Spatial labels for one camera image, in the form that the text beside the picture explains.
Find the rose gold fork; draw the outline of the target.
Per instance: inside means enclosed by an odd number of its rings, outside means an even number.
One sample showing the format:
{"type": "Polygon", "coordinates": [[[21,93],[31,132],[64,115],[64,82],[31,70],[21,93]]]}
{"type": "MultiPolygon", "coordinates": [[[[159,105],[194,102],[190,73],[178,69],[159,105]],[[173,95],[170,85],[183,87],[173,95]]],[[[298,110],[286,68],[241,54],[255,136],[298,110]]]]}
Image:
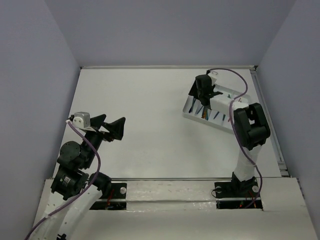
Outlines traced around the rose gold fork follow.
{"type": "Polygon", "coordinates": [[[201,118],[202,118],[202,119],[205,119],[205,120],[208,120],[208,119],[209,119],[208,109],[207,109],[206,107],[203,108],[201,118]]]}

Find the matte blue fork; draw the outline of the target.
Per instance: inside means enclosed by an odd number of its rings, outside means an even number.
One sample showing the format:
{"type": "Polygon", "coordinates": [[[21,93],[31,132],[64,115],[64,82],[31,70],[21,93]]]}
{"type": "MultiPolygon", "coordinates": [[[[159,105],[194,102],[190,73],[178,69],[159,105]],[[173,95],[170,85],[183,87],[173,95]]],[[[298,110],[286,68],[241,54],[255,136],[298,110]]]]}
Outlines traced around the matte blue fork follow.
{"type": "Polygon", "coordinates": [[[196,99],[193,98],[193,99],[192,99],[191,107],[190,107],[190,109],[189,109],[189,111],[188,111],[189,113],[192,113],[192,112],[193,112],[195,102],[196,102],[196,99]]]}

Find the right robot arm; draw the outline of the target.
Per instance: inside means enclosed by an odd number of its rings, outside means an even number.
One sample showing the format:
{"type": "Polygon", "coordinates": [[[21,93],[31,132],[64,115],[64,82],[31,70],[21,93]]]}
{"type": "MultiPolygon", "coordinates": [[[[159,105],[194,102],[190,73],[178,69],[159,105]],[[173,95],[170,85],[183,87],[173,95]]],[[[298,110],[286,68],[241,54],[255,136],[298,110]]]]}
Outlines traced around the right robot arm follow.
{"type": "Polygon", "coordinates": [[[201,117],[208,121],[210,113],[218,112],[229,119],[231,129],[239,145],[236,167],[228,182],[217,182],[213,189],[214,197],[240,198],[252,192],[254,197],[260,195],[263,177],[257,166],[258,155],[262,146],[271,135],[271,130],[260,103],[240,101],[247,93],[232,93],[216,90],[216,77],[209,72],[195,77],[189,97],[199,102],[202,107],[201,117]]]}

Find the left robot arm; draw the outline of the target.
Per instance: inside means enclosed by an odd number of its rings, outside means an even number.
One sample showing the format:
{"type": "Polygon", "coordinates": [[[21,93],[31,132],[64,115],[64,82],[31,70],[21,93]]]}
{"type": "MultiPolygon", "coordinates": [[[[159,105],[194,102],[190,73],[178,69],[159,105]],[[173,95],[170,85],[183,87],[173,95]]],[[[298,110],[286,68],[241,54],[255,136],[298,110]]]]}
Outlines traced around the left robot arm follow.
{"type": "Polygon", "coordinates": [[[51,184],[44,213],[27,234],[27,240],[69,240],[90,210],[124,210],[127,183],[113,182],[103,174],[98,149],[102,142],[122,140],[125,117],[107,123],[105,114],[91,117],[76,112],[67,120],[82,143],[68,141],[57,159],[58,170],[51,184]]]}

